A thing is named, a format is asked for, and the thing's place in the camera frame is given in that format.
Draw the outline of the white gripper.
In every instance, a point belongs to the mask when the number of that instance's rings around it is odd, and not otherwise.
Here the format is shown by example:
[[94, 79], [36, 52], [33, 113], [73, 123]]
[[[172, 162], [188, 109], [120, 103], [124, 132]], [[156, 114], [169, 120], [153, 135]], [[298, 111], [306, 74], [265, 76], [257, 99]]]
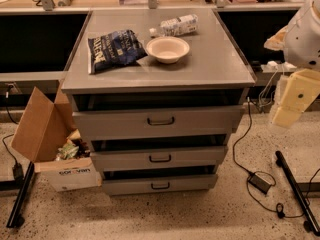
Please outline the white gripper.
[[270, 123], [289, 129], [320, 95], [320, 72], [303, 69], [292, 73], [279, 106], [272, 106]]

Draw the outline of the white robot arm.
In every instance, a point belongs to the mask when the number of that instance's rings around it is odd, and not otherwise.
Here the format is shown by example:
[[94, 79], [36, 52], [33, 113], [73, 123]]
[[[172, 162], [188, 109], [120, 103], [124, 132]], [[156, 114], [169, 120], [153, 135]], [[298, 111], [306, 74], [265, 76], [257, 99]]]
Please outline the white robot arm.
[[320, 95], [320, 0], [306, 0], [289, 23], [267, 39], [264, 47], [282, 51], [297, 70], [281, 76], [269, 125], [289, 129]]

